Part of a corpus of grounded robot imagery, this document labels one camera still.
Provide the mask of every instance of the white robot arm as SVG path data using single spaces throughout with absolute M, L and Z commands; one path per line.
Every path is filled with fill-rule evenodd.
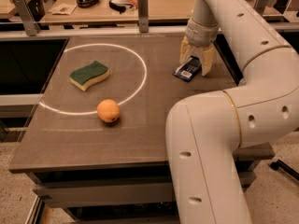
M 171 109 L 166 145 L 182 224 L 251 223 L 233 151 L 299 127 L 299 56 L 244 0 L 197 0 L 188 46 L 221 28 L 242 86 L 186 98 Z

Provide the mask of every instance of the table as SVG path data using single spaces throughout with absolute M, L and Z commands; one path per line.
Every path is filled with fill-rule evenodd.
M 235 86 L 218 53 L 207 77 L 189 83 L 174 77 L 182 37 L 70 37 L 9 171 L 28 174 L 46 205 L 75 218 L 91 206 L 173 202 L 164 140 L 170 108 L 184 97 Z M 93 60 L 111 75 L 82 92 L 69 74 Z M 120 104 L 114 125 L 95 113 L 106 98 Z
M 10 19 L 17 13 L 15 5 L 10 0 L 0 0 L 0 19 Z
M 41 23 L 57 24 L 107 24 L 138 21 L 138 11 L 127 9 L 120 14 L 109 7 L 109 0 L 100 0 L 95 7 L 77 7 L 71 15 L 47 13 Z M 76 0 L 58 0 L 51 8 L 60 4 L 75 5 Z M 186 22 L 192 15 L 195 0 L 149 0 L 149 22 Z

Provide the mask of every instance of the white circle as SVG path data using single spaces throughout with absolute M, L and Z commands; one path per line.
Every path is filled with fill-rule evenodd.
M 70 50 L 73 49 L 81 49 L 81 48 L 87 48 L 87 47 L 91 47 L 91 46 L 108 46 L 108 47 L 114 47 L 114 48 L 119 48 L 119 49 L 126 49 L 127 51 L 130 51 L 131 53 L 133 53 L 142 63 L 143 69 L 144 69 L 144 77 L 142 79 L 142 82 L 140 84 L 140 86 L 133 92 L 133 94 L 131 94 L 128 98 L 118 102 L 118 105 L 123 105 L 124 103 L 128 102 L 129 100 L 131 100 L 134 96 L 136 96 L 140 90 L 142 89 L 142 87 L 144 86 L 146 79 L 147 79 L 147 75 L 148 75 L 148 70 L 147 70 L 147 66 L 144 62 L 144 60 L 133 50 L 128 49 L 126 47 L 120 46 L 120 45 L 116 45 L 116 44 L 109 44 L 109 43 L 91 43 L 91 44 L 86 44 L 86 45 L 81 45 L 81 46 L 76 46 L 70 49 L 65 49 L 64 52 L 68 52 Z M 43 107 L 52 110 L 54 112 L 63 114 L 63 115 L 70 115 L 70 116 L 85 116 L 85 115 L 93 115 L 96 114 L 96 110 L 95 111 L 91 111 L 91 112 L 67 112 L 67 111 L 63 111 L 63 110 L 59 110 L 53 107 L 50 107 L 48 105 L 46 105 L 45 103 L 43 103 L 43 101 L 39 102 L 40 105 L 42 105 Z

